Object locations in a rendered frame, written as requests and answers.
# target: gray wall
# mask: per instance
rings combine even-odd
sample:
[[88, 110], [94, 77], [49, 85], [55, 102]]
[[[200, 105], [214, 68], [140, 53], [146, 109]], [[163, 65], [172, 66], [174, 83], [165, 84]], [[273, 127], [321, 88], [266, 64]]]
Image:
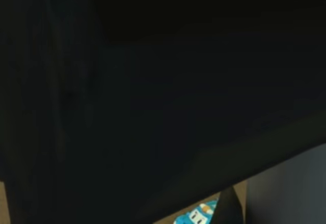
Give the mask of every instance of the gray wall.
[[254, 224], [326, 223], [326, 145], [251, 178], [247, 207]]

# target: gray surface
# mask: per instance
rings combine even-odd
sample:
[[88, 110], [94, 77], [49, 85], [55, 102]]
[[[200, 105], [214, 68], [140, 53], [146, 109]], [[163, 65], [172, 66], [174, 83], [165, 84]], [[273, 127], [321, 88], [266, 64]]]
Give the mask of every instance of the gray surface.
[[326, 145], [309, 150], [248, 181], [253, 223], [326, 222]]

